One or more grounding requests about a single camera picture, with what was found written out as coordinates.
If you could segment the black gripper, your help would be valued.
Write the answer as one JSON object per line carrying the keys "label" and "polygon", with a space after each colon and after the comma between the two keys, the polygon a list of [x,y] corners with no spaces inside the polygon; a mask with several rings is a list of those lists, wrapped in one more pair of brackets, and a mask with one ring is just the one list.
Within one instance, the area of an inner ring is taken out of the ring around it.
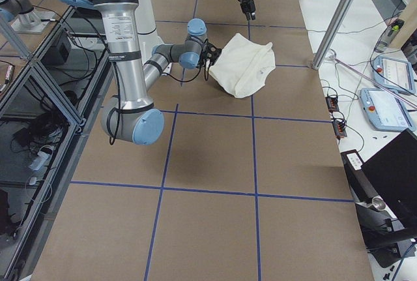
{"label": "black gripper", "polygon": [[203,52],[204,65],[214,65],[222,54],[222,49],[211,43],[207,43]]}
{"label": "black gripper", "polygon": [[255,11],[255,3],[253,0],[238,0],[240,3],[240,7],[242,9],[242,13],[245,15],[245,17],[249,18],[251,20],[256,19]]}

